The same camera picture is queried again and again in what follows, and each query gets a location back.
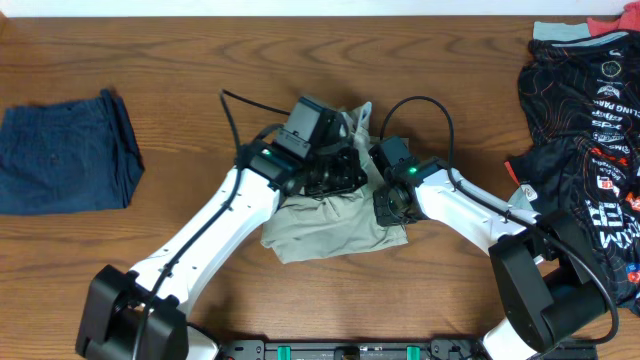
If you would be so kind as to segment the khaki cargo shorts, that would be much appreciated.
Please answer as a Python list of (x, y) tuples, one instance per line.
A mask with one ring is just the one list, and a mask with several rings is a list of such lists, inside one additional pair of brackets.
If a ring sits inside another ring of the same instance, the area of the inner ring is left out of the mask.
[(354, 192), (315, 200), (288, 198), (262, 226), (261, 244), (274, 251), (281, 263), (367, 253), (408, 243), (403, 226), (377, 224), (373, 193), (384, 184), (368, 151), (372, 104), (346, 112), (361, 168), (368, 182)]

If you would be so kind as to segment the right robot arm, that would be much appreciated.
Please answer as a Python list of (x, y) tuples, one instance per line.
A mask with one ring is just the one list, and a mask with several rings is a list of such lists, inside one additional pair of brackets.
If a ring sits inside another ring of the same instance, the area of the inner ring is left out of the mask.
[(596, 358), (597, 340), (574, 335), (616, 310), (590, 242), (569, 215), (513, 208), (445, 161), (419, 161), (398, 137), (369, 155), (384, 179), (373, 197), (379, 225), (435, 220), (490, 258), (505, 318), (477, 346), (448, 358)]

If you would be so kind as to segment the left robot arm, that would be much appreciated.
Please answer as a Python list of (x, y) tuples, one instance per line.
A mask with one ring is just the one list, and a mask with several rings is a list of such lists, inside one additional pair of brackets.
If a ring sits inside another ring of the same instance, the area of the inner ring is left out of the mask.
[(188, 318), (235, 249), (300, 190), (351, 192), (366, 182), (345, 111), (302, 97), (283, 124), (237, 147), (213, 197), (167, 243), (91, 281), (75, 343), (85, 359), (214, 359), (220, 347)]

